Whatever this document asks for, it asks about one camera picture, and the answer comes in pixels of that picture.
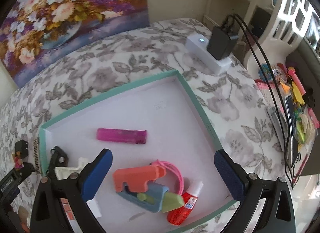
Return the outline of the person's left hand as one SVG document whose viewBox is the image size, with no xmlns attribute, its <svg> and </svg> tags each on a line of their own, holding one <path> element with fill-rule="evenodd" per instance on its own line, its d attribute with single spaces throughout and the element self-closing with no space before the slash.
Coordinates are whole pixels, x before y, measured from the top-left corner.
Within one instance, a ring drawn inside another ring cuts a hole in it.
<svg viewBox="0 0 320 233">
<path fill-rule="evenodd" d="M 16 232 L 29 233 L 30 229 L 27 223 L 29 212 L 23 206 L 19 206 L 18 211 L 10 210 L 8 212 L 9 221 L 13 224 Z"/>
</svg>

